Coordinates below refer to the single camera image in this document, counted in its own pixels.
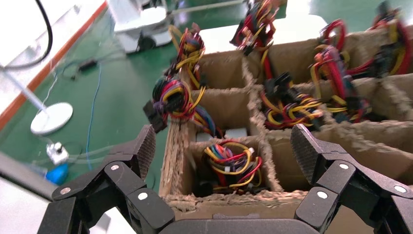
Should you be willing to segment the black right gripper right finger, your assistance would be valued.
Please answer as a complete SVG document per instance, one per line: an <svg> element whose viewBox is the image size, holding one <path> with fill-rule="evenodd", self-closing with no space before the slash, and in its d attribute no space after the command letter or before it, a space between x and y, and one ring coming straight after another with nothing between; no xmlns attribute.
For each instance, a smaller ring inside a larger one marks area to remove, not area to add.
<svg viewBox="0 0 413 234"><path fill-rule="evenodd" d="M413 231L413 192L402 183L358 163L340 145L319 140L302 124L290 144L311 185L295 219L323 234L341 206L353 210L376 234Z"/></svg>

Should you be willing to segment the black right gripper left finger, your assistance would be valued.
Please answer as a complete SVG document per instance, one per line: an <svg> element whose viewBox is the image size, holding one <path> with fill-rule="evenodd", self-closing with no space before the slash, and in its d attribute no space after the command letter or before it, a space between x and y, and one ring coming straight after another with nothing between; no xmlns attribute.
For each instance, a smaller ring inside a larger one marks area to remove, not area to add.
<svg viewBox="0 0 413 234"><path fill-rule="evenodd" d="M155 131L145 125L136 139L114 146L100 166L55 189L38 232L87 234L117 208L136 233L160 233L175 214L145 182L155 145Z"/></svg>

